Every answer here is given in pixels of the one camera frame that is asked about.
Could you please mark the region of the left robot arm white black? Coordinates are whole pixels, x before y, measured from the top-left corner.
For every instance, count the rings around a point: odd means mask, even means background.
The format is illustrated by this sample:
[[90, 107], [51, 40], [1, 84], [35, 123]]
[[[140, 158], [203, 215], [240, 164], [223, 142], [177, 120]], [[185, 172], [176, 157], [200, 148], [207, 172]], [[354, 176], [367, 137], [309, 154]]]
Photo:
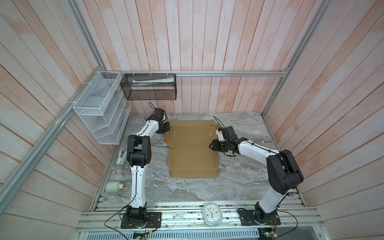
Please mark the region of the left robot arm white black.
[[145, 181], [147, 168], [152, 159], [151, 138], [154, 134], [164, 134], [170, 130], [170, 123], [163, 109], [155, 108], [145, 120], [145, 125], [138, 133], [129, 135], [127, 145], [127, 161], [132, 173], [132, 192], [126, 216], [128, 219], [141, 221], [147, 218]]

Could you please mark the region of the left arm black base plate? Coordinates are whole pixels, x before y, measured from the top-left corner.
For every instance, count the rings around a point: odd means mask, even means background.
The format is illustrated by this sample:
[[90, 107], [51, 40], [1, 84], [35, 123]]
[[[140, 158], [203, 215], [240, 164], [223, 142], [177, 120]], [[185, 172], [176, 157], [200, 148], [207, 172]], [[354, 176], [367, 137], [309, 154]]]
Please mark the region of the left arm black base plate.
[[141, 228], [155, 228], [161, 227], [162, 213], [161, 212], [149, 212], [146, 216], [130, 213], [123, 214], [123, 220], [121, 223], [121, 229], [141, 229]]

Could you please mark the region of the brown cardboard box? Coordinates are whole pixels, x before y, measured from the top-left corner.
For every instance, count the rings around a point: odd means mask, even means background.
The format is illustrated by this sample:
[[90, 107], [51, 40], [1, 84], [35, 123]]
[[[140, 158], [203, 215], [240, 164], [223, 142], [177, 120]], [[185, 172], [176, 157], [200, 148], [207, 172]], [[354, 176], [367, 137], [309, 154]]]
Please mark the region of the brown cardboard box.
[[219, 153], [209, 145], [217, 138], [215, 120], [170, 121], [165, 142], [170, 147], [168, 166], [173, 179], [216, 178], [220, 175]]

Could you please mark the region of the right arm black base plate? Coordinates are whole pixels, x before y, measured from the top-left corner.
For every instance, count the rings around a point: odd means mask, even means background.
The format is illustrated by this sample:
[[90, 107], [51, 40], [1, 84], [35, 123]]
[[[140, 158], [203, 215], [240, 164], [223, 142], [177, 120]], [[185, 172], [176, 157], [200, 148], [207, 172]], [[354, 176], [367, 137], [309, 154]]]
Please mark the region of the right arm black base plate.
[[280, 217], [277, 211], [265, 214], [259, 210], [237, 209], [242, 226], [264, 226], [264, 225], [281, 225]]

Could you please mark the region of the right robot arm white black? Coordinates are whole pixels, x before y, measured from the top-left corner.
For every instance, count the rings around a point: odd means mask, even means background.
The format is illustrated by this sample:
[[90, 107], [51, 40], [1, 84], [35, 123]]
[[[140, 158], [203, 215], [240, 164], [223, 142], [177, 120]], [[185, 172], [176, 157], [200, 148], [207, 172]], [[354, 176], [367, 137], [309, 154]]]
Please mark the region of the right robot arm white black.
[[304, 181], [304, 176], [292, 152], [272, 150], [251, 142], [247, 138], [238, 138], [233, 127], [220, 127], [216, 131], [218, 138], [209, 145], [216, 152], [235, 154], [252, 158], [267, 167], [270, 187], [263, 198], [255, 204], [254, 218], [258, 224], [276, 214], [278, 205], [287, 193], [296, 189]]

